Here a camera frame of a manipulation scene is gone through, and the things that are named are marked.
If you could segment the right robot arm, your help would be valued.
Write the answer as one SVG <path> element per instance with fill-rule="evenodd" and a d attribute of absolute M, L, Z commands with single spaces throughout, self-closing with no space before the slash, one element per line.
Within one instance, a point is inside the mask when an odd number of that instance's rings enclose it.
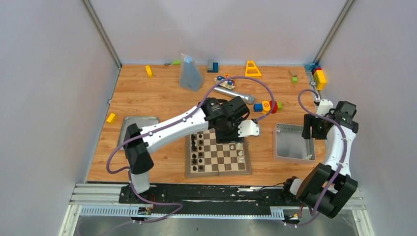
<path fill-rule="evenodd" d="M 302 137 L 327 140 L 324 163 L 319 163 L 304 179 L 291 177 L 284 182 L 281 199 L 287 205 L 297 201 L 328 218 L 334 218 L 357 190 L 351 177 L 349 159 L 358 132 L 356 105 L 339 101 L 323 115 L 305 114 Z"/>

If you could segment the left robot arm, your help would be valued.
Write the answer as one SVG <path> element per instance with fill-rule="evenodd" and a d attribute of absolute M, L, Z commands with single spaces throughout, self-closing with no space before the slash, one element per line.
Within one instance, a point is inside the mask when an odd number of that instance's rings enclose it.
<path fill-rule="evenodd" d="M 257 122 L 248 119 L 249 113 L 240 97 L 229 101 L 209 97 L 162 123 L 142 128 L 135 123 L 128 126 L 121 145 L 128 160 L 132 197 L 139 203 L 150 199 L 149 171 L 154 166 L 151 154 L 173 141 L 210 129 L 216 131 L 218 143 L 260 135 Z"/>

